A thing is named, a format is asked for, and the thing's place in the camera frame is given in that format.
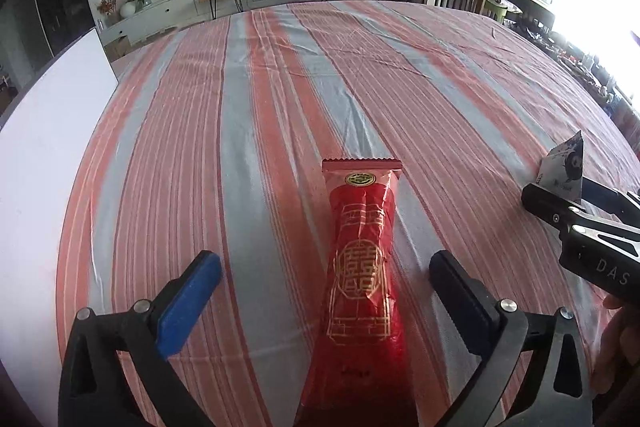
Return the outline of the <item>person right hand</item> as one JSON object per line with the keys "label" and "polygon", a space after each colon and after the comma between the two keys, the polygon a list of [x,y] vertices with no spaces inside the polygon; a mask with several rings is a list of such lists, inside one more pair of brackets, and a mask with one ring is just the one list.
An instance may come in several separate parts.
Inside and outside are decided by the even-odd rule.
{"label": "person right hand", "polygon": [[591,388],[597,393],[611,389],[620,361],[637,365],[640,350],[639,309],[613,295],[606,296],[602,305],[616,313],[603,331],[600,351],[592,370]]}

